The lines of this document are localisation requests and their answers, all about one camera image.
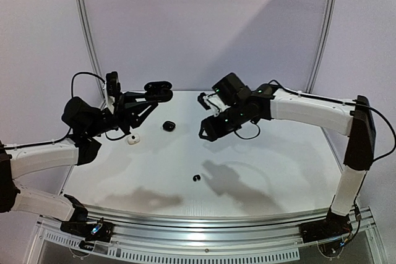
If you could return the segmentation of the white earbud charging case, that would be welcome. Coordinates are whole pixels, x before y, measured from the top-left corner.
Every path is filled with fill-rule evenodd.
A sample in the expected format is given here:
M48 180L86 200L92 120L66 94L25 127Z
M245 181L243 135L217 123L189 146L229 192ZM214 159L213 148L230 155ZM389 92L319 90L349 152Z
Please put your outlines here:
M140 135L132 134L132 135L128 136L126 142L128 145L135 145L140 142Z

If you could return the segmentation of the black oval charging case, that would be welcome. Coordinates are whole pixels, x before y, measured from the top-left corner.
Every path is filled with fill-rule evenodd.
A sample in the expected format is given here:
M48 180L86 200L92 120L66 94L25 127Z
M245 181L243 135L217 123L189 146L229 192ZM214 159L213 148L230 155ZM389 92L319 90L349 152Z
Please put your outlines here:
M147 101L168 102L173 97L172 87L172 83L167 81L149 82L144 86L144 98Z

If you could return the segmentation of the glossy black charging case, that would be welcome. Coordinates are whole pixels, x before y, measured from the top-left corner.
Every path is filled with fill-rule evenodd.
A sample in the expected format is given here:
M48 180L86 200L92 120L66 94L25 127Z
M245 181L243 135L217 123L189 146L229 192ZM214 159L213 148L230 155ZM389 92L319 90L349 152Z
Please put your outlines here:
M172 132L176 128L176 124L172 121L165 121L162 125L163 130L167 132Z

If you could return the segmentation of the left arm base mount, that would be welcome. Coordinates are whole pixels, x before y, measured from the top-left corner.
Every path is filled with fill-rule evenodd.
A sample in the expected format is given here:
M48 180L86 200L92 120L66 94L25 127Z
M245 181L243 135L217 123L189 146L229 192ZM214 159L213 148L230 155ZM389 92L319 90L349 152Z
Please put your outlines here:
M68 221L62 222L60 230L62 232L83 237L85 241L111 241L115 225L104 218L96 221Z

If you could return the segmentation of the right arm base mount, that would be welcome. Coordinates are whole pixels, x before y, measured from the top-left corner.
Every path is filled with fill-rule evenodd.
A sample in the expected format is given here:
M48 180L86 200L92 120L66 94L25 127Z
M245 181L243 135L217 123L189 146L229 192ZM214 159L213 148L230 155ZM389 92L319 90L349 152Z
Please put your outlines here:
M352 231L349 219L320 219L299 225L299 233L304 243L322 241L347 234Z

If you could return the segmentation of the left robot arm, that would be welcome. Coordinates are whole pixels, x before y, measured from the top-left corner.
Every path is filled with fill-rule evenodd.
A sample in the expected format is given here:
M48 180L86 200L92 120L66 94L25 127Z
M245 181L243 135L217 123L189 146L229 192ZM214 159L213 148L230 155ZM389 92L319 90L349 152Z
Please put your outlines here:
M105 109L90 106L83 99L71 98L61 119L72 129L72 134L59 142L53 141L33 147L1 146L1 212L24 211L67 221L78 235L92 230L86 208L74 197L55 195L29 189L16 183L24 175L66 165L91 163L101 143L95 138L110 130L122 130L129 135L131 128L139 127L168 95L152 92L119 93Z

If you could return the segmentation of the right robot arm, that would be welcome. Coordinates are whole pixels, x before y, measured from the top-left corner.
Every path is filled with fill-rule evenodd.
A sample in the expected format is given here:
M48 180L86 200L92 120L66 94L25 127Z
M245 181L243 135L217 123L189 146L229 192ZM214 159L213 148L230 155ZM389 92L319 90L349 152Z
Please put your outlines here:
M272 81L251 90L235 73L218 81L211 94L201 93L197 100L212 112L202 120L199 137L214 142L236 133L243 124L260 120L287 120L336 131L348 137L340 182L329 208L329 216L320 224L320 232L334 236L344 220L364 177L374 162L376 129L369 101L364 96L339 100L314 96L281 86Z

